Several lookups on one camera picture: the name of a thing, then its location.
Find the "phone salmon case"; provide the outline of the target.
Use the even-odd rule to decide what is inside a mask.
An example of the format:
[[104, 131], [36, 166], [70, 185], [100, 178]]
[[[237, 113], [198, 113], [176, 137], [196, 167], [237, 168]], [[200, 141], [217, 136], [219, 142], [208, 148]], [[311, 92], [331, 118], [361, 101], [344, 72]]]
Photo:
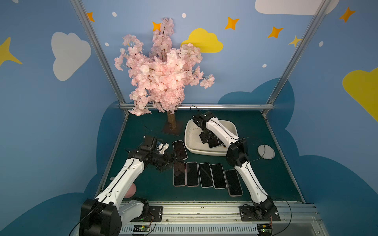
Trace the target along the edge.
[[208, 139], [209, 148], [219, 147], [218, 137], [214, 136]]

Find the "white plastic storage box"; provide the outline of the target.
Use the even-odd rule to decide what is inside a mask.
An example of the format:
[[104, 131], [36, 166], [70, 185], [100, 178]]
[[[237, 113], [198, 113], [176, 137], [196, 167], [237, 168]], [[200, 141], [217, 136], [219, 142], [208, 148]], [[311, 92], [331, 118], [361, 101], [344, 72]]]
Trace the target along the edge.
[[208, 156], [226, 156], [227, 148], [222, 146], [210, 148], [208, 143], [203, 144], [200, 139], [202, 130], [193, 120], [189, 120], [184, 135], [184, 143], [186, 148], [194, 153]]

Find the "phone coral case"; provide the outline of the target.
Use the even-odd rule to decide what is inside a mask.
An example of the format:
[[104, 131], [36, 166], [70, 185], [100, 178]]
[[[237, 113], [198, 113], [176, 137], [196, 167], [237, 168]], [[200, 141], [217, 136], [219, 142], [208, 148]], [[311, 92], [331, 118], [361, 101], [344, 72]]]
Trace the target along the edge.
[[173, 185], [181, 187], [186, 185], [186, 163], [176, 162], [173, 166]]

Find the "phone cream case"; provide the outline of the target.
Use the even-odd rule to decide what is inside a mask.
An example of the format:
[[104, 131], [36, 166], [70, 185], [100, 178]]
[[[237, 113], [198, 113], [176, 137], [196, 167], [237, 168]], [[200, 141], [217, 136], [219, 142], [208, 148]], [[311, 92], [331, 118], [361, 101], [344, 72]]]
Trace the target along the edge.
[[184, 142], [182, 140], [179, 140], [179, 141], [173, 142], [172, 144], [173, 144], [176, 160], [187, 160], [188, 154], [187, 154]]

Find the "phone light pink case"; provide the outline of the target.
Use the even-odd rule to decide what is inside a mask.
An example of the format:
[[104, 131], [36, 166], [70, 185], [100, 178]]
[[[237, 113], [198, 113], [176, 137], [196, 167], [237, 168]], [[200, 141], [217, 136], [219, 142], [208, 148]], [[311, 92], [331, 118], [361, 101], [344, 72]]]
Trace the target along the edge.
[[211, 172], [215, 189], [225, 189], [227, 184], [225, 181], [224, 171], [221, 164], [212, 164]]

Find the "phone white case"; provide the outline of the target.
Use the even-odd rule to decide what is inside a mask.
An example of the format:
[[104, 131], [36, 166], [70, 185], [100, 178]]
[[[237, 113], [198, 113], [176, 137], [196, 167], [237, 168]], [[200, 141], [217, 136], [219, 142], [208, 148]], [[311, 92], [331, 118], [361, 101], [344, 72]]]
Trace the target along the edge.
[[200, 184], [202, 188], [212, 188], [214, 187], [214, 181], [211, 172], [211, 166], [209, 163], [200, 163], [199, 168], [199, 177]]

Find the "phone beige case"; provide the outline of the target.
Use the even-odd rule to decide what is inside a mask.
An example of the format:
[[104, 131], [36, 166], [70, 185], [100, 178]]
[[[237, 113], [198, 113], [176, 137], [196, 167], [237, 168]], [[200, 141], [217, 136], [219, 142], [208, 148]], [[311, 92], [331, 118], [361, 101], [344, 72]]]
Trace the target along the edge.
[[243, 190], [236, 170], [224, 171], [228, 193], [231, 197], [240, 197], [243, 195]]

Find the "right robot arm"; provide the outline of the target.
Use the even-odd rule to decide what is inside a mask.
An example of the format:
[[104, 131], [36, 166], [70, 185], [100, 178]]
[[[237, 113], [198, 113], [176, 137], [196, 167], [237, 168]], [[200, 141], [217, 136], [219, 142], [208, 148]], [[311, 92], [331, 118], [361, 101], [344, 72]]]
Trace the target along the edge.
[[263, 189], [249, 160], [248, 142], [229, 131], [217, 117], [211, 112], [193, 116], [193, 122], [202, 133], [202, 141], [208, 141], [210, 137], [217, 137], [227, 147], [226, 161], [234, 167], [244, 181], [253, 203], [253, 212], [257, 220], [264, 220], [270, 212], [274, 212], [273, 199]]

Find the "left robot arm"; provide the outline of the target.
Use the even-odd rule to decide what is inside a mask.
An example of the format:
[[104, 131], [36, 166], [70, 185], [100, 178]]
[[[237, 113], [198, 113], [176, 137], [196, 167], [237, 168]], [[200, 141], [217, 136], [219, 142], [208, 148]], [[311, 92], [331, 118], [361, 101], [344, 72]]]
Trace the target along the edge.
[[118, 236], [122, 227], [142, 216], [147, 203], [132, 200], [121, 203], [137, 177], [148, 165], [166, 169], [176, 156], [165, 150], [133, 150], [115, 179], [94, 199], [87, 199], [81, 207], [78, 234], [80, 236]]

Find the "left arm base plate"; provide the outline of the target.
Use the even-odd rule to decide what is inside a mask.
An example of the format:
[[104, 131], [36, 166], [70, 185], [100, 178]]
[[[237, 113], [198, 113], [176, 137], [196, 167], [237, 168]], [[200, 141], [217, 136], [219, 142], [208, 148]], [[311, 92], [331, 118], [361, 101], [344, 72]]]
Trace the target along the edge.
[[149, 206], [144, 209], [142, 215], [136, 217], [132, 222], [161, 222], [163, 214], [163, 206]]

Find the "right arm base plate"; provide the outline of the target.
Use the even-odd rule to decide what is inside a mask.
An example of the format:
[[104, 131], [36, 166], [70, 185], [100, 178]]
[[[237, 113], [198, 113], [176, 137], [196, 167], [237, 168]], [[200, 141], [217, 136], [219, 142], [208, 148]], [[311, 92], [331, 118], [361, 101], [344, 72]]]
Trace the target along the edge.
[[253, 222], [253, 221], [280, 221], [277, 208], [274, 206], [270, 211], [263, 213], [260, 209], [255, 206], [244, 204], [239, 206], [239, 214], [243, 222]]

